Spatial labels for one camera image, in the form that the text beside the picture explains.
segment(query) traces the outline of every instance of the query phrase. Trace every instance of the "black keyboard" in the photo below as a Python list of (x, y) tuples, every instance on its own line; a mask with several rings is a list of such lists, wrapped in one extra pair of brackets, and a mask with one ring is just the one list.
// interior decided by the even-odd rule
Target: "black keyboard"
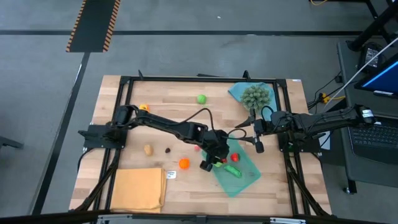
[(398, 149), (398, 128), (375, 124), (371, 128), (350, 128), (353, 144)]

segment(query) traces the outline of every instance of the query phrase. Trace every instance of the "orange cloth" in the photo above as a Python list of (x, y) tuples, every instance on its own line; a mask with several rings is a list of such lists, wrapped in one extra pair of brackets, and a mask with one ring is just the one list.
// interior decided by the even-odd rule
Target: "orange cloth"
[(166, 172), (161, 168), (118, 169), (111, 209), (160, 213), (165, 190)]

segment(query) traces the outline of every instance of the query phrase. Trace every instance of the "black floor mat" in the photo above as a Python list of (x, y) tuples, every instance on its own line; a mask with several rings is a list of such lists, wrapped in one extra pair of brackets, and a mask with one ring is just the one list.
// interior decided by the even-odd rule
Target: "black floor mat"
[(84, 0), (67, 52), (107, 52), (119, 7), (120, 0)]

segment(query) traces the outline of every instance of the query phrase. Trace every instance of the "desk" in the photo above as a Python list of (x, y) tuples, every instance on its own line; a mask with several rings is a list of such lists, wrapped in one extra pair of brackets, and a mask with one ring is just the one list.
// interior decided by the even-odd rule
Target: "desk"
[[(345, 42), (340, 41), (338, 43), (338, 54), (343, 81), (347, 82), (357, 71), (355, 65), (358, 62), (360, 53), (351, 51), (347, 48)], [(397, 116), (398, 103), (396, 99), (374, 96), (372, 92), (357, 90), (353, 85), (347, 86), (345, 95), (346, 100), (341, 101), (332, 110), (357, 103), (370, 107), (376, 116)], [(351, 149), (348, 128), (336, 130), (331, 137), (331, 141), (331, 153), (338, 153), (340, 149), (343, 149), (342, 154), (345, 159), (346, 174), (349, 180), (398, 187), (398, 179), (393, 178), (398, 173), (398, 166), (381, 164), (354, 155)]]
[[(111, 120), (120, 76), (106, 75), (103, 78), (92, 122), (105, 124)], [(131, 104), (148, 104), (150, 112), (175, 121), (182, 121), (203, 106), (196, 104), (199, 94), (207, 96), (206, 107), (213, 113), (216, 129), (229, 131), (243, 122), (248, 112), (228, 93), (233, 83), (223, 82), (156, 82), (134, 81)], [(306, 113), (307, 104), (300, 80), (287, 80), (291, 109)], [(207, 113), (200, 113), (192, 121), (210, 125)], [(246, 128), (252, 135), (252, 127)], [(128, 132), (126, 147), (122, 150), (119, 169), (162, 167), (177, 170), (177, 178), (167, 180), (165, 205), (162, 213), (209, 215), (292, 215), (290, 195), (283, 155), (279, 151), (277, 136), (264, 136), (265, 152), (257, 154), (253, 145), (240, 141), (248, 156), (262, 176), (235, 198), (223, 192), (215, 176), (199, 168), (200, 152), (193, 145), (185, 144), (168, 133), (148, 127), (138, 127)], [(154, 155), (147, 157), (144, 145), (151, 144)], [(171, 152), (164, 151), (169, 147)], [(76, 179), (70, 208), (79, 206), (98, 182), (104, 149), (94, 149), (82, 160)], [(189, 157), (189, 170), (180, 170), (178, 160)], [(305, 183), (317, 202), (330, 213), (330, 205), (323, 180), (322, 169), (311, 154), (301, 153)], [(104, 208), (107, 186), (104, 187), (100, 208)], [(295, 190), (299, 211), (302, 213), (299, 190)]]

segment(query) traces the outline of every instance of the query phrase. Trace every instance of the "monitor screen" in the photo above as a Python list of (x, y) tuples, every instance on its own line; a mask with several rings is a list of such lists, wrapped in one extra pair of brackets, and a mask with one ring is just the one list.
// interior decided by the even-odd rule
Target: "monitor screen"
[(368, 81), (363, 82), (361, 87), (373, 91), (398, 93), (398, 62), (392, 63)]

